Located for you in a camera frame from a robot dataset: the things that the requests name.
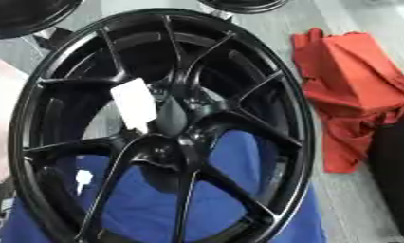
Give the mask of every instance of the white sticker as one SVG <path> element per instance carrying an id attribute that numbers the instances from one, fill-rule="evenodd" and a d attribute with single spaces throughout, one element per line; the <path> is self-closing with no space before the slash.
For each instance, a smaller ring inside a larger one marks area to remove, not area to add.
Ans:
<path id="1" fill-rule="evenodd" d="M 87 186 L 91 183 L 93 179 L 93 174 L 89 171 L 79 170 L 75 179 L 77 180 L 77 195 L 79 196 L 83 191 L 84 186 Z"/>
<path id="2" fill-rule="evenodd" d="M 156 103 L 143 79 L 118 85 L 111 94 L 127 128 L 146 133 L 146 123 L 156 119 Z"/>

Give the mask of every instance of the black rim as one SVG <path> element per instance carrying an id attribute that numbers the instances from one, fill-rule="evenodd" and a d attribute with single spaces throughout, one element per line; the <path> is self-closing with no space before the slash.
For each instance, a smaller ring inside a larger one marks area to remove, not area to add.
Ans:
<path id="1" fill-rule="evenodd" d="M 142 43 L 169 47 L 164 52 L 173 58 L 174 65 L 161 68 L 162 75 L 154 77 L 137 63 L 124 59 L 127 48 Z M 189 44 L 201 48 L 193 50 Z M 215 59 L 234 63 L 242 70 L 238 75 L 246 73 L 245 78 L 232 86 L 205 82 L 204 77 L 215 72 L 210 67 L 213 53 Z M 88 64 L 96 60 L 103 66 L 110 62 L 112 72 L 86 76 L 92 69 Z M 109 89 L 134 77 L 144 78 L 157 97 L 158 107 L 174 99 L 187 114 L 186 124 L 175 131 L 160 131 L 161 125 L 155 121 L 146 135 L 123 129 L 111 137 L 82 140 L 85 127 L 111 100 Z M 216 101 L 206 89 L 224 99 Z M 271 107 L 269 101 L 281 104 L 286 133 L 270 125 L 268 119 L 261 119 L 263 114 L 251 110 L 248 103 L 257 97 L 268 100 L 258 100 L 254 102 L 256 106 Z M 278 144 L 286 170 L 273 196 L 266 197 L 270 190 L 267 187 L 266 193 L 254 198 L 207 163 L 211 149 L 229 130 L 247 131 Z M 248 213 L 225 231 L 198 242 L 260 242 L 282 229 L 303 198 L 313 163 L 312 133 L 310 113 L 298 83 L 281 60 L 253 35 L 202 13 L 147 9 L 100 20 L 78 31 L 42 61 L 29 78 L 13 114 L 9 161 L 19 197 L 56 242 L 105 242 L 102 208 L 122 173 L 135 165 L 156 167 L 180 177 L 173 242 L 184 241 L 192 189 L 200 180 L 233 196 Z M 80 154 L 110 157 L 110 172 L 87 214 L 70 207 L 56 208 L 60 205 L 50 201 L 45 190 L 45 185 L 56 177 L 51 168 L 53 161 Z"/>
<path id="2" fill-rule="evenodd" d="M 199 0 L 215 9 L 234 13 L 260 13 L 281 7 L 288 0 Z"/>
<path id="3" fill-rule="evenodd" d="M 33 9 L 24 9 L 21 16 L 14 16 L 15 19 L 12 20 L 3 19 L 2 15 L 0 16 L 0 39 L 21 37 L 50 28 L 74 12 L 81 2 L 82 0 L 57 2 L 54 3 L 55 6 L 58 6 L 57 8 L 47 7 L 47 11 L 43 12 L 28 12 Z M 20 8 L 14 4 L 12 6 L 12 3 L 9 4 L 8 9 Z"/>

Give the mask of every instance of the gray floor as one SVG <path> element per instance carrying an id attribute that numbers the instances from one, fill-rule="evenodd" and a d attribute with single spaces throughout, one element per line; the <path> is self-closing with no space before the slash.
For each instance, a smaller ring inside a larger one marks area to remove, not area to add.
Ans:
<path id="1" fill-rule="evenodd" d="M 174 7 L 198 9 L 195 0 L 87 0 L 62 23 L 77 29 L 92 20 L 113 13 L 141 8 Z M 328 33 L 367 31 L 404 71 L 404 0 L 290 0 L 275 11 L 236 17 L 276 51 L 292 68 L 289 35 L 312 27 Z M 0 41 L 0 57 L 25 72 L 41 60 L 24 40 Z M 321 136 L 321 125 L 316 120 Z M 313 176 L 321 208 L 323 227 L 330 243 L 404 242 L 365 166 L 351 175 L 332 175 L 322 171 L 321 141 Z"/>

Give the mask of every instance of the black case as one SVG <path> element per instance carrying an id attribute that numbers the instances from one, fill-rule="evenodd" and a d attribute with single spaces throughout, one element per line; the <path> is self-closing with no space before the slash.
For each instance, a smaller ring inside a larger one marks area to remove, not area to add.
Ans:
<path id="1" fill-rule="evenodd" d="M 395 223 L 404 235 L 404 119 L 375 132 L 368 160 Z"/>

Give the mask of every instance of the rim lip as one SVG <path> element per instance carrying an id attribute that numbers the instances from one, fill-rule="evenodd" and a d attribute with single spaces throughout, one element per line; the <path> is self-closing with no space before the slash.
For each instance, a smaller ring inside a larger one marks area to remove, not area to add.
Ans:
<path id="1" fill-rule="evenodd" d="M 198 1 L 214 9 L 220 9 L 222 11 L 241 13 L 241 14 L 255 14 L 278 9 L 279 7 L 287 3 L 289 0 L 273 0 L 269 4 L 263 4 L 263 5 L 254 4 L 252 6 L 228 4 L 228 3 L 222 3 L 221 1 L 212 1 L 212 0 L 198 0 Z"/>
<path id="2" fill-rule="evenodd" d="M 83 2 L 83 0 L 74 0 L 72 3 L 66 4 L 56 12 L 50 14 L 46 18 L 40 19 L 33 24 L 20 27 L 9 27 L 0 30 L 0 39 L 9 39 L 30 35 L 46 28 L 50 28 L 63 21 L 67 16 L 73 13 Z"/>
<path id="3" fill-rule="evenodd" d="M 224 21 L 208 14 L 184 9 L 140 9 L 119 13 L 94 22 L 87 27 L 73 33 L 61 47 L 47 55 L 44 60 L 37 66 L 34 72 L 30 75 L 25 87 L 21 92 L 21 95 L 13 111 L 12 119 L 10 121 L 8 146 L 9 166 L 15 187 L 18 192 L 18 196 L 23 200 L 24 205 L 26 209 L 28 209 L 30 215 L 37 221 L 37 223 L 39 223 L 40 226 L 42 226 L 43 231 L 48 234 L 55 242 L 70 242 L 70 240 L 74 238 L 75 234 L 71 230 L 69 230 L 63 222 L 47 222 L 46 219 L 50 217 L 50 215 L 37 214 L 37 212 L 41 212 L 44 210 L 47 211 L 47 209 L 48 212 L 52 212 L 52 210 L 50 210 L 50 206 L 48 204 L 43 203 L 41 199 L 37 199 L 35 197 L 35 192 L 29 192 L 29 188 L 32 187 L 32 183 L 29 180 L 28 175 L 20 173 L 21 171 L 26 170 L 22 152 L 23 132 L 25 128 L 25 123 L 23 121 L 27 116 L 26 111 L 31 100 L 31 94 L 37 87 L 36 84 L 38 80 L 43 77 L 44 74 L 46 74 L 46 72 L 53 65 L 55 65 L 57 62 L 63 61 L 63 55 L 66 50 L 69 50 L 74 45 L 77 45 L 78 41 L 80 41 L 82 38 L 85 38 L 85 36 L 87 36 L 88 34 L 94 32 L 96 28 L 106 26 L 106 24 L 109 24 L 116 19 L 120 19 L 130 14 L 182 14 L 183 16 L 190 17 L 211 18 L 213 21 L 217 22 L 218 20 Z M 224 25 L 225 24 L 234 26 L 234 24 L 224 21 Z M 285 63 L 283 63 L 283 61 L 263 42 L 261 42 L 257 37 L 255 37 L 247 30 L 240 27 L 234 28 L 234 30 L 244 33 L 250 39 L 250 41 L 253 42 L 255 46 L 257 46 L 257 49 L 259 49 L 259 51 L 264 53 L 269 60 L 274 62 L 274 64 L 285 73 L 287 80 L 286 83 L 290 86 L 290 91 L 295 98 L 295 103 L 299 106 L 299 113 L 303 123 L 303 147 L 298 152 L 298 158 L 296 159 L 296 164 L 302 164 L 301 174 L 298 176 L 298 181 L 296 183 L 297 185 L 295 186 L 296 189 L 294 192 L 292 192 L 292 198 L 289 200 L 282 212 L 283 217 L 280 218 L 278 223 L 275 224 L 275 226 L 272 227 L 272 229 L 266 234 L 259 236 L 248 236 L 248 239 L 250 239 L 251 242 L 262 242 L 267 238 L 271 238 L 272 236 L 277 235 L 277 233 L 285 227 L 291 217 L 296 213 L 303 200 L 305 192 L 308 188 L 308 182 L 314 164 L 314 124 L 312 121 L 308 102 L 306 101 L 303 92 L 301 91 L 300 85 L 298 84 L 290 70 L 285 66 Z M 239 240 L 239 242 L 247 242 L 248 239 L 242 239 Z"/>

